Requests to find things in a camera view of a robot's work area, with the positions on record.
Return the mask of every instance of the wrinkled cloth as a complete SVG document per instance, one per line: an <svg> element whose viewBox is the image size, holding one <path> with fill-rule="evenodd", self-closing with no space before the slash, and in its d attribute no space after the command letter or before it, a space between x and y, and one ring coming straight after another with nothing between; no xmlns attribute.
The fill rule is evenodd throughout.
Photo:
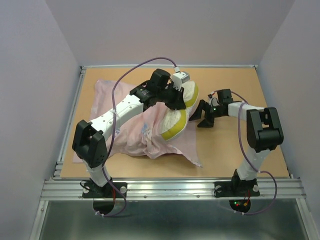
<svg viewBox="0 0 320 240"><path fill-rule="evenodd" d="M115 83L115 81L101 79L97 81L90 120L113 108L111 93ZM134 85L120 82L114 91L115 103L120 103L134 87ZM167 109L163 102L157 102L156 105L116 129L110 157L116 153L122 153L129 156L147 155L150 159L156 159L164 154L179 154L185 156L196 166L202 167L197 155L196 124L194 122L188 122L179 137L169 141L162 138L160 124ZM109 148L110 142L111 137L106 142L107 148ZM74 154L73 162L81 163L82 160Z"/></svg>

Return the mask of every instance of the gray wall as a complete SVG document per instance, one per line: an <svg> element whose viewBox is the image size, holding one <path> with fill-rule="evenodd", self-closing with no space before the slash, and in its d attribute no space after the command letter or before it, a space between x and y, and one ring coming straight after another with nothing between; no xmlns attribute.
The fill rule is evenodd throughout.
<svg viewBox="0 0 320 240"><path fill-rule="evenodd" d="M0 239L29 239L79 77L44 0L0 7Z"/></svg>
<svg viewBox="0 0 320 240"><path fill-rule="evenodd" d="M84 66L156 56L179 64L245 65L261 60L294 0L46 2Z"/></svg>
<svg viewBox="0 0 320 240"><path fill-rule="evenodd" d="M320 230L320 1L296 0L258 66L269 106L278 108L289 169L301 177Z"/></svg>

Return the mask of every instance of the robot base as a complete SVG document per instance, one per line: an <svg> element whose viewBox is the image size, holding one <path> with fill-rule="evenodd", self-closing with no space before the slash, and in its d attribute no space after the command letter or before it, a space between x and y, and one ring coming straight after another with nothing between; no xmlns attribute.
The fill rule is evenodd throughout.
<svg viewBox="0 0 320 240"><path fill-rule="evenodd" d="M234 171L231 181L216 181L214 182L214 196L221 197L245 197L250 193L251 197L260 196L257 179L241 180L237 170Z"/></svg>
<svg viewBox="0 0 320 240"><path fill-rule="evenodd" d="M126 182L112 182L113 185L122 192L125 197L127 197L127 187L128 184ZM84 199L112 199L113 198L113 188L106 184L103 187L96 185L91 179L89 181L85 181L83 186L82 197ZM116 191L116 198L122 198L122 196Z"/></svg>

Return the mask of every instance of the wooden board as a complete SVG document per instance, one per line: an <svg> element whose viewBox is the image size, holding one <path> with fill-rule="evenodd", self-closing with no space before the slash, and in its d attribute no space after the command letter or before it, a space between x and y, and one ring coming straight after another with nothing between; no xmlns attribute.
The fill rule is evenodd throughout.
<svg viewBox="0 0 320 240"><path fill-rule="evenodd" d="M172 68L164 68L172 73ZM73 163L72 141L76 124L84 119L88 121L94 101L95 83L99 79L116 81L128 68L88 68L83 80L77 109L70 130L62 178L87 178L89 174L83 163ZM138 68L126 76L123 81L140 84L148 80L154 68ZM207 95L214 90L230 88L243 96L251 105L266 107L266 101L254 68L182 68L190 74L191 80L199 87L199 98L207 100ZM245 146L246 124L241 123L242 139ZM157 159L146 156L131 157L115 154L106 162L108 172L119 178L201 178L231 177L243 161L239 147L237 119L220 117L215 120L214 128L197 128L196 148L203 167L197 167L181 155L169 154ZM288 177L287 166L280 147L272 151L264 161L262 170L270 171L276 177Z"/></svg>

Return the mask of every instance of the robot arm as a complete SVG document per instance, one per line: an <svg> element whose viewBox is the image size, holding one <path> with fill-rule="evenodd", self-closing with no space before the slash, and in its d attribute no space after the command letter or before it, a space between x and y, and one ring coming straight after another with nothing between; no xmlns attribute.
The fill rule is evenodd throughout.
<svg viewBox="0 0 320 240"><path fill-rule="evenodd" d="M81 158L90 173L90 178L99 187L107 184L111 177L105 168L108 157L106 140L112 135L114 113L116 112L115 127L120 128L134 116L144 112L157 102L163 102L172 110L185 109L183 99L184 88L181 87L190 79L187 72L170 74L162 69L156 69L150 80L135 87L116 106L103 115L86 122L81 120L75 129L72 149Z"/></svg>
<svg viewBox="0 0 320 240"><path fill-rule="evenodd" d="M284 140L277 109L234 101L230 89L219 90L216 93L218 99L215 98L215 101L211 94L209 102L200 100L189 120L201 119L202 111L204 111L204 120L198 124L199 128L212 128L215 118L223 116L236 117L246 121L246 138L249 148L245 155L252 164L251 166L244 159L240 167L235 170L231 182L224 182L222 190L216 196L240 197L248 191L252 196L258 196L259 193L252 192L253 187L257 184L257 170L260 169L270 151L282 144Z"/></svg>

